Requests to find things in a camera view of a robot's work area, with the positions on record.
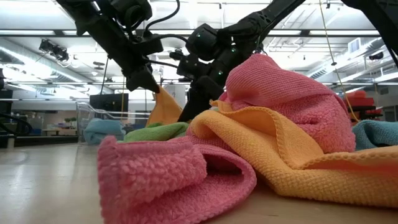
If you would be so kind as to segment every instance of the light blue towel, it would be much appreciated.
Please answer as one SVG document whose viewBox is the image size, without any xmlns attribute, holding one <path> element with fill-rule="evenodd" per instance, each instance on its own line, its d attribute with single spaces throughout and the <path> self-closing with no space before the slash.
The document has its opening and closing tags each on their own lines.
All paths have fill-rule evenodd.
<svg viewBox="0 0 398 224">
<path fill-rule="evenodd" d="M 117 140 L 123 140 L 126 131 L 122 128 L 123 125 L 120 121 L 93 118 L 88 123 L 83 135 L 88 144 L 94 145 L 100 144 L 107 135 L 114 135 Z"/>
<path fill-rule="evenodd" d="M 353 127 L 355 150 L 398 145 L 398 122 L 364 120 Z"/>
</svg>

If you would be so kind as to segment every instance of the ceiling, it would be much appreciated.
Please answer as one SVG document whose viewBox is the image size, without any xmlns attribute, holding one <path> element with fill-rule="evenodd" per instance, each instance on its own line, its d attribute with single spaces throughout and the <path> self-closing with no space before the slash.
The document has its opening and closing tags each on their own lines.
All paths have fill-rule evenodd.
<svg viewBox="0 0 398 224">
<path fill-rule="evenodd" d="M 238 22 L 244 16 L 265 8 L 270 0 L 183 0 L 181 1 L 180 11 L 173 18 L 155 24 L 151 27 L 154 30 L 183 29 L 193 30 L 203 23 L 211 25 L 215 29 L 230 26 Z M 339 30 L 374 30 L 373 25 L 366 16 L 358 10 L 342 4 L 341 1 L 330 1 L 331 6 L 326 9 L 325 23 L 328 29 Z M 154 16 L 150 21 L 167 16 L 175 10 L 176 2 L 173 0 L 152 0 L 150 1 Z M 0 39 L 16 44 L 29 52 L 36 54 L 39 63 L 48 62 L 51 66 L 64 67 L 64 72 L 68 71 L 81 75 L 86 78 L 84 82 L 102 82 L 104 70 L 95 70 L 93 62 L 106 63 L 106 52 L 90 36 L 84 37 L 41 37 L 39 35 L 3 35 L 1 30 L 75 30 L 74 21 L 54 0 L 0 0 Z M 138 29 L 144 28 L 145 22 Z M 318 0 L 305 1 L 301 6 L 282 20 L 275 29 L 285 30 L 317 30 L 323 29 L 322 15 L 318 5 Z M 329 38 L 331 52 L 335 57 L 347 54 L 348 44 L 356 39 L 355 35 L 342 35 L 344 37 Z M 70 60 L 61 65 L 56 64 L 56 60 L 50 55 L 42 55 L 39 45 L 42 39 L 48 39 L 52 43 L 67 49 Z M 365 45 L 375 38 L 364 38 L 362 43 Z M 169 58 L 168 53 L 175 48 L 184 48 L 184 43 L 178 39 L 162 40 L 165 52 L 156 54 L 156 59 L 162 62 L 178 65 L 177 61 Z M 324 37 L 267 37 L 263 41 L 264 50 L 271 56 L 280 67 L 288 70 L 313 77 L 311 74 L 314 69 L 321 68 L 325 62 L 330 60 L 328 43 Z M 378 49 L 365 52 L 370 54 Z M 382 61 L 366 61 L 360 56 L 354 58 L 346 65 L 338 68 L 343 77 L 358 73 L 369 66 L 377 66 L 385 63 L 389 59 L 386 57 Z M 164 78 L 176 79 L 180 76 L 175 74 L 174 68 L 164 69 L 164 66 L 154 66 L 154 76 L 160 80 L 162 73 Z M 121 68 L 113 61 L 109 61 L 106 72 L 107 77 L 112 77 L 113 81 L 122 82 L 123 76 Z M 322 77 L 318 77 L 320 82 L 336 82 L 333 72 L 328 72 Z M 110 90 L 122 88 L 122 86 L 109 86 Z"/>
</svg>

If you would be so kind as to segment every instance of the yellow towel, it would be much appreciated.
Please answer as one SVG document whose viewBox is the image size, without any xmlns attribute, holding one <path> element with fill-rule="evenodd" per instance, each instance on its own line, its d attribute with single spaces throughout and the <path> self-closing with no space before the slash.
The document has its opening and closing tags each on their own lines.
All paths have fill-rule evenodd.
<svg viewBox="0 0 398 224">
<path fill-rule="evenodd" d="M 182 109 L 174 98 L 163 87 L 159 86 L 159 90 L 159 93 L 155 94 L 155 108 L 149 116 L 146 127 L 154 123 L 163 125 L 176 123 L 181 115 Z"/>
<path fill-rule="evenodd" d="M 398 146 L 324 154 L 307 133 L 275 111 L 255 106 L 233 111 L 229 103 L 212 104 L 219 112 L 199 114 L 192 133 L 221 138 L 279 195 L 398 207 Z"/>
</svg>

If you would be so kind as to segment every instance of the floor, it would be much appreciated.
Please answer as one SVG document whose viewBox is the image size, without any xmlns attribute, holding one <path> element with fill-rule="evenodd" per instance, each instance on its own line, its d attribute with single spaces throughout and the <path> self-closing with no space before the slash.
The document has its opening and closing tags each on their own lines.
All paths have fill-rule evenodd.
<svg viewBox="0 0 398 224">
<path fill-rule="evenodd" d="M 259 184 L 207 223 L 397 223 L 398 211 L 282 198 Z M 74 144 L 0 149 L 0 223 L 100 224 L 96 149 Z"/>
</svg>

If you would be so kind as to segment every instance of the pink towel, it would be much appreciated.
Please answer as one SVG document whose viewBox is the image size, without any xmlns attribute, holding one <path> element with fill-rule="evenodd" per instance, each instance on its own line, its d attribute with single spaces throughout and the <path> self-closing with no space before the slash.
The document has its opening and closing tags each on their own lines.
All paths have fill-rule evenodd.
<svg viewBox="0 0 398 224">
<path fill-rule="evenodd" d="M 98 150 L 105 224 L 199 223 L 242 202 L 256 185 L 242 158 L 186 138 L 116 143 Z"/>
<path fill-rule="evenodd" d="M 324 152 L 353 152 L 347 108 L 330 89 L 301 74 L 281 69 L 268 56 L 254 54 L 234 68 L 220 100 L 234 110 L 263 106 L 298 124 Z"/>
</svg>

